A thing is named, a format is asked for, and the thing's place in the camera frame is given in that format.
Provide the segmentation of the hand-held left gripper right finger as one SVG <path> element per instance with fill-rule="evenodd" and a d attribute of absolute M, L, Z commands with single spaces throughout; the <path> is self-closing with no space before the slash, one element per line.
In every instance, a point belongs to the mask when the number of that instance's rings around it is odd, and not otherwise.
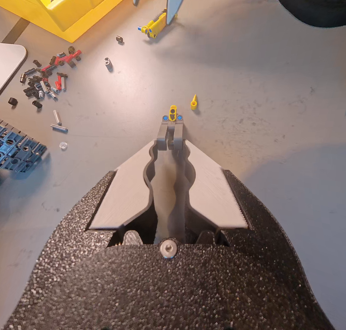
<path fill-rule="evenodd" d="M 184 141 L 187 206 L 193 229 L 249 229 L 246 216 L 227 181 L 225 170 L 190 141 Z"/>

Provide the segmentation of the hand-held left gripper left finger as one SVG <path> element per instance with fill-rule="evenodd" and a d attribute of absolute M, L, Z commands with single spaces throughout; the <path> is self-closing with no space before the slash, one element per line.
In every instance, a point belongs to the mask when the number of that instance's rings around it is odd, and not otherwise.
<path fill-rule="evenodd" d="M 88 229 L 116 230 L 149 209 L 156 159 L 157 141 L 152 140 L 115 170 Z"/>

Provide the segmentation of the yellow toy brick cylinder assembly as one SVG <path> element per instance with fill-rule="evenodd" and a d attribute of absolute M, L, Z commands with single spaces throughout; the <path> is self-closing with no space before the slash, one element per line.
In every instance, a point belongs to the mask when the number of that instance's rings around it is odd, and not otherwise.
<path fill-rule="evenodd" d="M 146 25 L 138 26 L 137 29 L 147 35 L 149 39 L 156 39 L 162 32 L 171 30 L 175 24 L 178 14 L 174 15 L 171 24 L 167 24 L 167 9 L 163 9 L 155 18 L 150 20 Z"/>

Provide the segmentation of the yellow plastic parts bin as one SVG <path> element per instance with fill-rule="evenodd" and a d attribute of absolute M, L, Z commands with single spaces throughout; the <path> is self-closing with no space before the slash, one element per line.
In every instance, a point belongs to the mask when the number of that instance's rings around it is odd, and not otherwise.
<path fill-rule="evenodd" d="M 2 8 L 74 42 L 123 0 L 0 0 Z"/>

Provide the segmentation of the grey yellow toy brick assembly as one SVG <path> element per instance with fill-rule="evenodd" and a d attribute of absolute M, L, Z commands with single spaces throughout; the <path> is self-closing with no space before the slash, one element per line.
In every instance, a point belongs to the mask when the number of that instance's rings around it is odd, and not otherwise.
<path fill-rule="evenodd" d="M 176 105 L 171 105 L 168 115 L 162 117 L 156 139 L 158 150 L 182 150 L 183 128 L 183 116 L 177 113 Z"/>

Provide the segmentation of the grey desk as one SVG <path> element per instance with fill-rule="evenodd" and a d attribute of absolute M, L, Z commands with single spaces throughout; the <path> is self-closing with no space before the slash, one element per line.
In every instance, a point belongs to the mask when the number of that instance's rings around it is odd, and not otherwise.
<path fill-rule="evenodd" d="M 29 173 L 1 170 L 1 327 L 65 214 L 154 139 L 175 104 L 187 139 L 277 218 L 319 304 L 345 329 L 345 27 L 305 25 L 278 0 L 184 0 L 151 41 L 137 27 L 165 4 L 124 0 L 72 43 L 32 23 L 17 32 L 28 57 L 1 94 L 1 119 L 47 153 Z M 38 110 L 20 76 L 69 46 L 82 53 L 58 68 L 67 90 Z M 67 133 L 50 127 L 53 110 Z"/>

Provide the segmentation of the tracked toy brick vehicle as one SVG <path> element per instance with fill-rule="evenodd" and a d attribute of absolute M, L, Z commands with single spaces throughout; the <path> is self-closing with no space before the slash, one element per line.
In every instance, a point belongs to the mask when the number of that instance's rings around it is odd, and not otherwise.
<path fill-rule="evenodd" d="M 0 120 L 0 168 L 28 172 L 41 159 L 47 147 L 21 130 Z"/>

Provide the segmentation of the pile of black red pins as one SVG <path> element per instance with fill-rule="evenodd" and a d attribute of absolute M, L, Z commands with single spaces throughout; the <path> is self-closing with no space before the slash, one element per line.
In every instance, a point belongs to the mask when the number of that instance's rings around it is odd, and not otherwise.
<path fill-rule="evenodd" d="M 49 64 L 44 66 L 38 60 L 34 60 L 34 68 L 31 68 L 20 76 L 20 83 L 25 85 L 23 92 L 28 98 L 35 101 L 45 99 L 46 96 L 57 100 L 57 94 L 65 92 L 68 75 L 59 71 L 59 67 L 68 65 L 76 67 L 76 62 L 81 60 L 81 51 L 74 46 L 69 46 L 67 52 L 53 55 Z"/>

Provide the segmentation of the white stand base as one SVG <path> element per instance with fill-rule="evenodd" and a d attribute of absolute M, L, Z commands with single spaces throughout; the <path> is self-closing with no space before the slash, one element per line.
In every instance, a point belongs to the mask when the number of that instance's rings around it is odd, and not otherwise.
<path fill-rule="evenodd" d="M 4 91 L 10 81 L 26 61 L 27 49 L 22 45 L 0 43 L 0 93 Z"/>

